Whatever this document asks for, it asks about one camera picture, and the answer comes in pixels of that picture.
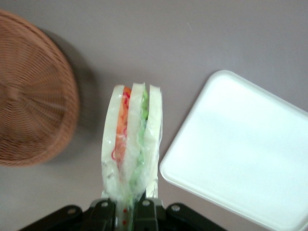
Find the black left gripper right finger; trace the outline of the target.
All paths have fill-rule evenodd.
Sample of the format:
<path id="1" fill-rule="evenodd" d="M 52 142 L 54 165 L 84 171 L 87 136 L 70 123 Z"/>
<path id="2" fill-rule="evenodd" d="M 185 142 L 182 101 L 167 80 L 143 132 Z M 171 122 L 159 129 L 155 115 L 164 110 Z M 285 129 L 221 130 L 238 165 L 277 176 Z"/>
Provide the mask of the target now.
<path id="1" fill-rule="evenodd" d="M 164 208 L 158 198 L 141 199 L 134 212 L 136 231 L 223 231 L 212 222 L 182 203 Z"/>

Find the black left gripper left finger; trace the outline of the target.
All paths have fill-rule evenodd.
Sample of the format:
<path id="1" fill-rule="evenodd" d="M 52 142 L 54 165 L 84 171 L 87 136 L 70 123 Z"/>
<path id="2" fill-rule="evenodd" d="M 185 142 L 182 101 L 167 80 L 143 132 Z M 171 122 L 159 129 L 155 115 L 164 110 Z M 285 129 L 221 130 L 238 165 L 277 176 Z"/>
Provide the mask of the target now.
<path id="1" fill-rule="evenodd" d="M 27 225 L 24 231 L 112 231 L 115 204 L 109 199 L 94 200 L 86 211 L 67 205 Z"/>

